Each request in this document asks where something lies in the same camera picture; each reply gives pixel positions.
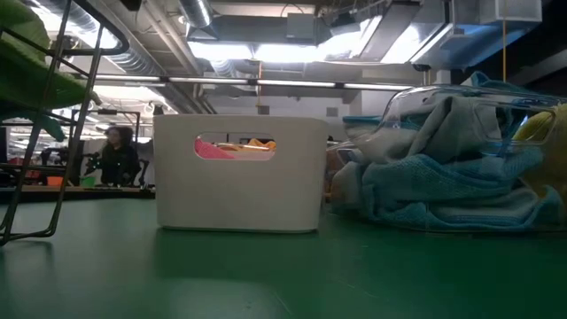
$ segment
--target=blue towel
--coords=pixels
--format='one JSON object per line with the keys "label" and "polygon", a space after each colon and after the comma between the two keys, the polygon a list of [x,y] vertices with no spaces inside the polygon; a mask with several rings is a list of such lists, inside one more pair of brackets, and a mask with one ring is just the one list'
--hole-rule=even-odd
{"label": "blue towel", "polygon": [[[446,165],[423,154],[391,164],[372,163],[366,169],[349,163],[356,176],[344,180],[350,181],[349,191],[360,193],[361,202],[354,207],[339,200],[333,203],[333,212],[356,211],[373,222],[416,230],[521,231],[543,224],[558,226],[563,204],[557,192],[548,188],[547,196],[539,199],[518,180],[541,161],[538,148],[526,148],[505,158]],[[356,190],[353,179],[359,181]]]}

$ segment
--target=clear plastic container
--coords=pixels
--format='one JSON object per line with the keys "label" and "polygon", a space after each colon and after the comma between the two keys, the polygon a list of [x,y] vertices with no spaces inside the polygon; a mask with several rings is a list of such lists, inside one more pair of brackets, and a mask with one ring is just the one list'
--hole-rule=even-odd
{"label": "clear plastic container", "polygon": [[376,125],[346,121],[369,164],[344,168],[337,187],[348,194],[336,198],[357,196],[365,218],[418,230],[564,230],[564,102],[451,85],[403,91]]}

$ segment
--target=dark jacket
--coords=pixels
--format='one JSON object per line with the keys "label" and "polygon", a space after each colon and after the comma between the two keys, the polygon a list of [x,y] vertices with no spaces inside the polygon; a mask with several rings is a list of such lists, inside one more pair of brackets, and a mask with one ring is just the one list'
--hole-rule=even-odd
{"label": "dark jacket", "polygon": [[129,185],[140,171],[138,154],[130,145],[115,150],[111,145],[103,149],[100,165],[103,170],[102,183]]}

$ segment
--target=green object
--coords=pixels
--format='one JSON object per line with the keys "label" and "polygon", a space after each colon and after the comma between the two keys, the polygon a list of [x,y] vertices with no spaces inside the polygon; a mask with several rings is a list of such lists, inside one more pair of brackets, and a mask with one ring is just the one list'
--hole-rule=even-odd
{"label": "green object", "polygon": [[[0,1],[0,24],[28,40],[49,48],[50,38],[39,17],[18,0]],[[0,99],[29,107],[60,108],[79,104],[84,86],[68,74],[56,72],[45,95],[48,66],[45,54],[2,34],[0,38]]]}
{"label": "green object", "polygon": [[[52,209],[19,205],[15,229],[45,228]],[[162,230],[153,200],[68,201],[54,237],[0,248],[0,314],[563,319],[565,247],[564,237],[436,235],[335,215],[303,235]]]}
{"label": "green object", "polygon": [[83,177],[83,178],[81,178],[81,186],[82,187],[95,187],[96,181],[97,181],[97,178],[95,178],[94,176]]}

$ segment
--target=white plastic bin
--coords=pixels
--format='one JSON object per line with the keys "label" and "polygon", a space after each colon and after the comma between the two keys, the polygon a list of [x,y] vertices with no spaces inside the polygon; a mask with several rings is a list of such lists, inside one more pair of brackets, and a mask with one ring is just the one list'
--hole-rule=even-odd
{"label": "white plastic bin", "polygon": [[[158,223],[167,228],[303,232],[319,222],[327,123],[241,115],[154,118]],[[265,133],[269,160],[202,159],[204,133]]]}

